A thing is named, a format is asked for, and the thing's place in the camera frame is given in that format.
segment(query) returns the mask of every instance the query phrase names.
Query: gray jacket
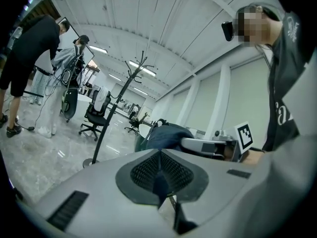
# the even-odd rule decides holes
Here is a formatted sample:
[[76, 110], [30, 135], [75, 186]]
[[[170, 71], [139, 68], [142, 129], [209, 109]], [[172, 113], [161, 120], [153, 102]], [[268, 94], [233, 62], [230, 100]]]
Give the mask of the gray jacket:
[[[60, 82], [61, 74], [64, 72], [65, 68], [67, 67], [68, 63], [76, 56], [79, 55], [79, 49], [80, 45], [77, 46], [77, 54], [75, 54], [75, 46], [62, 49], [60, 52], [58, 52], [55, 56], [55, 58], [51, 61], [52, 65], [57, 68], [54, 75], [50, 76], [50, 79], [48, 81], [48, 86], [60, 86], [62, 85]], [[77, 76], [77, 83], [78, 85], [81, 85], [81, 81], [84, 80], [83, 77], [79, 74]]]

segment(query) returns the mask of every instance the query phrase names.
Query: black shorts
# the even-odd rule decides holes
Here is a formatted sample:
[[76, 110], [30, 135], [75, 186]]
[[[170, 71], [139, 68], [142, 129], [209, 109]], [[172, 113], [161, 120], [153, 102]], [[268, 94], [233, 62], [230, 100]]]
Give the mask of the black shorts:
[[11, 52], [6, 59], [1, 77], [0, 89], [6, 90], [11, 82], [11, 95], [21, 97], [28, 83], [29, 76], [33, 70], [32, 67], [27, 67], [21, 64], [15, 54]]

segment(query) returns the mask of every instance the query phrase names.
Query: white ceiling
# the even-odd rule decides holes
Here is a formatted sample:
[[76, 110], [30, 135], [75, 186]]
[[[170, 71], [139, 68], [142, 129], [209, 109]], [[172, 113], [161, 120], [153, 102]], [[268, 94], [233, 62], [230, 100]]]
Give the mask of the white ceiling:
[[278, 4], [276, 0], [53, 0], [78, 34], [94, 51], [95, 63], [104, 73], [126, 81], [124, 61], [140, 60], [156, 77], [142, 73], [142, 85], [133, 86], [157, 99], [170, 88], [218, 58], [237, 42], [226, 42], [221, 23], [254, 1]]

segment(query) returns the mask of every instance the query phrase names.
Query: hand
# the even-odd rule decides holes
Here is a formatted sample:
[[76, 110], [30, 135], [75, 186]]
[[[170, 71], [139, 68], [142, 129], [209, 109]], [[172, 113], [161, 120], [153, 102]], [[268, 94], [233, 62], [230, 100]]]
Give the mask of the hand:
[[249, 155], [242, 162], [243, 164], [256, 165], [260, 158], [264, 155], [264, 152], [248, 150]]
[[[249, 153], [248, 156], [241, 163], [256, 165], [264, 154], [264, 152], [258, 152], [253, 150], [248, 150], [248, 153]], [[225, 161], [231, 161], [233, 156], [233, 148], [230, 146], [226, 146], [223, 154], [224, 154]]]

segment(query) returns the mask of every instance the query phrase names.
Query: white pants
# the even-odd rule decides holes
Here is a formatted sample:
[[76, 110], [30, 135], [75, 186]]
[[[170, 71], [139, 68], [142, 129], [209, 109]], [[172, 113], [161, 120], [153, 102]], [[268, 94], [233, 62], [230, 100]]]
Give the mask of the white pants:
[[56, 134], [56, 124], [61, 110], [62, 95], [65, 90], [64, 86], [57, 86], [54, 91], [52, 86], [46, 87], [44, 106], [37, 123], [39, 127], [38, 133], [44, 137], [51, 138], [52, 134]]
[[[48, 78], [49, 78], [49, 76], [46, 76], [43, 73], [37, 71], [35, 73], [34, 78], [33, 78], [31, 93], [44, 95], [44, 89], [45, 89], [45, 85], [46, 85]], [[31, 95], [30, 98], [33, 101], [41, 101], [42, 100], [41, 97], [34, 96], [34, 95]]]

